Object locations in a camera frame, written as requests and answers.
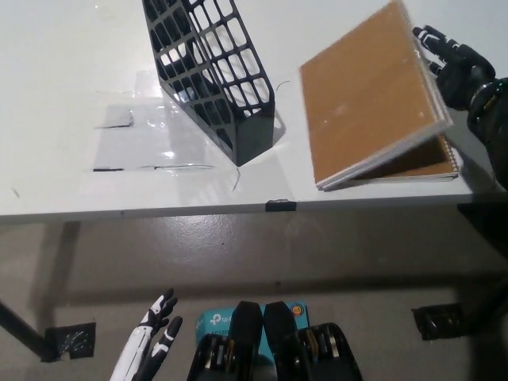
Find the white and black left hand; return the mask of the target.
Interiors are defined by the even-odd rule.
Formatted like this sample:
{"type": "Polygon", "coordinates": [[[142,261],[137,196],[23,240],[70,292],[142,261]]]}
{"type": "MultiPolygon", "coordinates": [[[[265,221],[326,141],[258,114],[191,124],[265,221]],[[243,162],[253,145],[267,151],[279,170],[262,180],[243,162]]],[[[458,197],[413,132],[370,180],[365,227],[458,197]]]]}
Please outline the white and black left hand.
{"type": "Polygon", "coordinates": [[[130,333],[110,380],[153,380],[165,361],[183,318],[169,319],[178,299],[169,288],[148,308],[130,333]]]}

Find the black and white right hand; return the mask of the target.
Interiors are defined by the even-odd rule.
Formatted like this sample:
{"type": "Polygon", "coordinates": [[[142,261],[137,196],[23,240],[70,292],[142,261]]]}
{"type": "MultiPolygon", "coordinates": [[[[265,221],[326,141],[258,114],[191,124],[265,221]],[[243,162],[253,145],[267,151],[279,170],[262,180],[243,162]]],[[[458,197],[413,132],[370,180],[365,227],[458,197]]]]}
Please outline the black and white right hand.
{"type": "Polygon", "coordinates": [[[476,50],[459,44],[430,25],[413,28],[421,46],[438,61],[429,61],[438,90],[446,106],[469,110],[474,97],[496,77],[492,64],[476,50]]]}

